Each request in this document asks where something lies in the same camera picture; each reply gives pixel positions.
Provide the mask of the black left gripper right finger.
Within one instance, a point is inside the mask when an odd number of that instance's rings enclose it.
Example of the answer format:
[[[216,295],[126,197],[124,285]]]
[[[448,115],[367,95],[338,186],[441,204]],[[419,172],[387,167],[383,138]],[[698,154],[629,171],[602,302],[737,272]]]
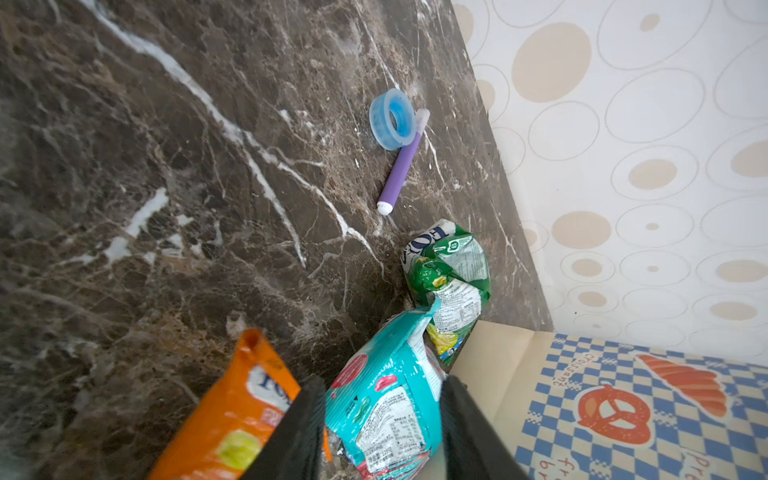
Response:
[[[439,407],[447,479],[528,478],[456,376],[444,380]]]

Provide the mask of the orange white snack pack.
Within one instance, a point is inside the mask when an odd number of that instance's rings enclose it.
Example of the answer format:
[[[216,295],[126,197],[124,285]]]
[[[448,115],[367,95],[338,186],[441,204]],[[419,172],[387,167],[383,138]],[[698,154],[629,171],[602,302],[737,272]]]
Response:
[[[200,400],[150,478],[240,479],[304,384],[294,379],[260,330],[244,331],[225,374]],[[321,470],[329,457],[324,429]]]

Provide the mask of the blue checkered paper bag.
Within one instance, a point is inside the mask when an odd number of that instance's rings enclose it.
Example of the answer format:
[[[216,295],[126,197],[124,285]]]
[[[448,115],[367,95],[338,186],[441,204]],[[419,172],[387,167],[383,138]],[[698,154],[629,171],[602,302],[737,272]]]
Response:
[[[451,369],[531,479],[763,479],[767,371],[479,322]]]

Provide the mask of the green white small snack pack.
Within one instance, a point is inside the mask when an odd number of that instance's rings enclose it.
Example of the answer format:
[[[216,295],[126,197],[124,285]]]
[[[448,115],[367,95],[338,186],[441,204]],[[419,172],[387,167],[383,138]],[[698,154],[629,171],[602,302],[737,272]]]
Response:
[[[491,297],[484,249],[471,232],[441,219],[406,244],[400,263],[415,304],[439,304],[427,334],[449,368]]]

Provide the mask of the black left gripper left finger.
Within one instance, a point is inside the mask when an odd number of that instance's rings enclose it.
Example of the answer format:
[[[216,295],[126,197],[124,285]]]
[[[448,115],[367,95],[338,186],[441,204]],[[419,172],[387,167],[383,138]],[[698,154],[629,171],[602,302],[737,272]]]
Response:
[[[260,454],[241,475],[247,479],[319,478],[323,453],[325,384],[312,376],[274,430]]]

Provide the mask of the teal white snack pack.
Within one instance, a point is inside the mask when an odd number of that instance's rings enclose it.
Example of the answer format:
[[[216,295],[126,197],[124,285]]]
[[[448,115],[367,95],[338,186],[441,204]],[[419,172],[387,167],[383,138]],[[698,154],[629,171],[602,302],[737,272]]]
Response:
[[[389,319],[336,377],[326,425],[364,479],[413,479],[442,442],[446,374],[424,333],[437,307]]]

